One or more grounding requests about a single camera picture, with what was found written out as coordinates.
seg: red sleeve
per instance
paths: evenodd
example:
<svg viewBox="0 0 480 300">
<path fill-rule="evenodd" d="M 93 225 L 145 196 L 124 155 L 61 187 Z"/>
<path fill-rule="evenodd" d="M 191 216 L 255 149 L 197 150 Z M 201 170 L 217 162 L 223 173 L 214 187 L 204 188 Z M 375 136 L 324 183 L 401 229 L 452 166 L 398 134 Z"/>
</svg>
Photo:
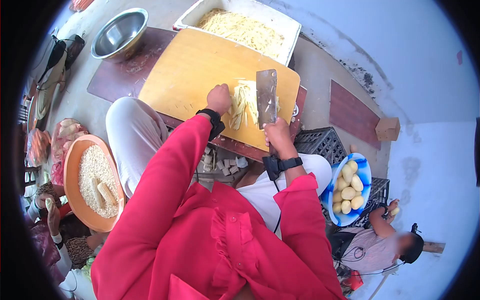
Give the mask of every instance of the red sleeve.
<svg viewBox="0 0 480 300">
<path fill-rule="evenodd" d="M 188 190 L 211 128 L 202 116 L 187 120 L 148 163 L 92 265 L 98 299 L 147 298 L 156 248 Z"/>
<path fill-rule="evenodd" d="M 315 175 L 300 176 L 274 196 L 282 212 L 282 241 L 315 273 L 333 298 L 344 299 L 333 268 L 332 249 L 318 200 Z"/>
</svg>

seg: black hair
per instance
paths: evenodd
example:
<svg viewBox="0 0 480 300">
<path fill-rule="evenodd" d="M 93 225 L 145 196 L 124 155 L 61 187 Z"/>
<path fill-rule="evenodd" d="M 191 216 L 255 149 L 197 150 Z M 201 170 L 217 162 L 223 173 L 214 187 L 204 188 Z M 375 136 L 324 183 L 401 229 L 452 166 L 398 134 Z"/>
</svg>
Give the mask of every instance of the black hair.
<svg viewBox="0 0 480 300">
<path fill-rule="evenodd" d="M 412 232 L 411 234 L 413 234 L 413 243 L 405 249 L 405 253 L 400 256 L 400 260 L 407 264 L 416 261 L 423 251 L 423 239 L 421 236 L 415 232 Z"/>
</svg>

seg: peeled potato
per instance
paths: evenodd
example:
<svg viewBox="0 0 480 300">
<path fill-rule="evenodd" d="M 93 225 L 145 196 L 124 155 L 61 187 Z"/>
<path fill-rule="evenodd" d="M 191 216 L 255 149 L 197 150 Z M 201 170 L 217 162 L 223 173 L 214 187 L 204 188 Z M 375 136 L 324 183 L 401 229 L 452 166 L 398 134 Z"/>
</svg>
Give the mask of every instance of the peeled potato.
<svg viewBox="0 0 480 300">
<path fill-rule="evenodd" d="M 342 192 L 336 191 L 333 193 L 333 203 L 342 202 Z"/>
<path fill-rule="evenodd" d="M 392 211 L 390 212 L 390 214 L 391 214 L 392 216 L 395 216 L 396 214 L 398 214 L 399 211 L 400 211 L 400 207 L 396 207 L 394 210 L 392 210 Z"/>
<path fill-rule="evenodd" d="M 343 191 L 343 189 L 348 186 L 348 183 L 346 183 L 343 178 L 337 179 L 336 183 L 338 183 L 338 186 L 336 187 L 336 189 L 340 192 Z"/>
<path fill-rule="evenodd" d="M 352 169 L 352 172 L 355 173 L 357 172 L 357 170 L 359 169 L 359 165 L 357 164 L 357 162 L 355 160 L 349 160 L 347 162 L 347 165 Z"/>
<path fill-rule="evenodd" d="M 354 190 L 360 192 L 363 191 L 363 183 L 361 182 L 360 177 L 357 174 L 353 174 L 351 185 Z"/>
<path fill-rule="evenodd" d="M 342 202 L 341 208 L 342 208 L 342 213 L 344 213 L 345 215 L 348 214 L 352 210 L 350 201 L 345 200 L 344 202 Z"/>
<path fill-rule="evenodd" d="M 359 209 L 360 206 L 363 205 L 363 197 L 362 196 L 355 196 L 353 197 L 352 201 L 350 201 L 350 204 L 352 206 L 352 209 Z"/>
<path fill-rule="evenodd" d="M 346 183 L 350 184 L 350 182 L 352 181 L 353 173 L 354 172 L 352 171 L 352 168 L 350 168 L 349 165 L 343 166 L 342 176 Z"/>
<path fill-rule="evenodd" d="M 338 214 L 342 211 L 342 204 L 340 202 L 333 203 L 332 210 L 334 213 Z"/>
<path fill-rule="evenodd" d="M 52 198 L 45 199 L 45 206 L 47 207 L 48 212 L 50 212 L 50 210 L 53 208 L 52 204 L 55 205 L 55 202 L 53 202 Z"/>
<path fill-rule="evenodd" d="M 352 200 L 355 197 L 355 190 L 349 186 L 342 190 L 342 199 Z"/>
</svg>

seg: orange plate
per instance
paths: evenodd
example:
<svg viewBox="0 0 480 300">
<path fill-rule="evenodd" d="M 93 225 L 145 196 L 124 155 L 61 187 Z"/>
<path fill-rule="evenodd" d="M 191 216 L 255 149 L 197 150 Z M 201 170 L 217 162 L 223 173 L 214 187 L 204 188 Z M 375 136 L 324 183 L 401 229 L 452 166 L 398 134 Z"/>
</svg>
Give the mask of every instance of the orange plate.
<svg viewBox="0 0 480 300">
<path fill-rule="evenodd" d="M 82 194 L 80 193 L 80 187 L 78 186 L 78 169 L 80 165 L 80 159 L 84 151 L 92 146 L 99 145 L 102 148 L 103 153 L 107 157 L 110 168 L 115 178 L 115 185 L 117 186 L 117 193 L 119 198 L 119 213 L 111 218 L 104 218 L 91 209 L 85 202 Z M 125 194 L 120 184 L 120 178 L 117 172 L 117 166 L 113 160 L 113 156 L 110 153 L 110 149 L 107 144 L 98 136 L 87 134 L 79 137 L 73 142 L 72 146 L 68 150 L 67 158 L 65 160 L 65 167 L 63 170 L 63 184 L 65 188 L 65 194 L 67 195 L 68 202 L 72 208 L 73 213 L 89 228 L 98 232 L 109 232 L 113 229 L 118 219 L 120 218 L 123 208 L 125 207 Z"/>
</svg>

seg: white wall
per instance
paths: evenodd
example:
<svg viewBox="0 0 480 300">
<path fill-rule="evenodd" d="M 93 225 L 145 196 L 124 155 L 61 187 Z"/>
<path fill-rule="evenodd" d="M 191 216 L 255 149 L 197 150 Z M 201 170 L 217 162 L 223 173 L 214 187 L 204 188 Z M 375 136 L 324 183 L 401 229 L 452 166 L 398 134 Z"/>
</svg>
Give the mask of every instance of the white wall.
<svg viewBox="0 0 480 300">
<path fill-rule="evenodd" d="M 442 254 L 423 252 L 413 264 L 390 275 L 374 299 L 438 299 L 453 279 L 479 222 L 475 186 L 475 122 L 415 125 L 421 142 L 402 130 L 392 143 L 388 178 L 390 198 L 399 198 L 392 225 L 410 231 L 418 223 L 424 240 L 446 243 Z M 381 275 L 364 276 L 353 299 L 368 299 Z"/>
<path fill-rule="evenodd" d="M 306 36 L 373 91 L 387 116 L 403 123 L 478 116 L 479 85 L 468 51 L 432 0 L 260 2 L 300 22 Z M 366 73 L 373 84 L 366 84 Z"/>
</svg>

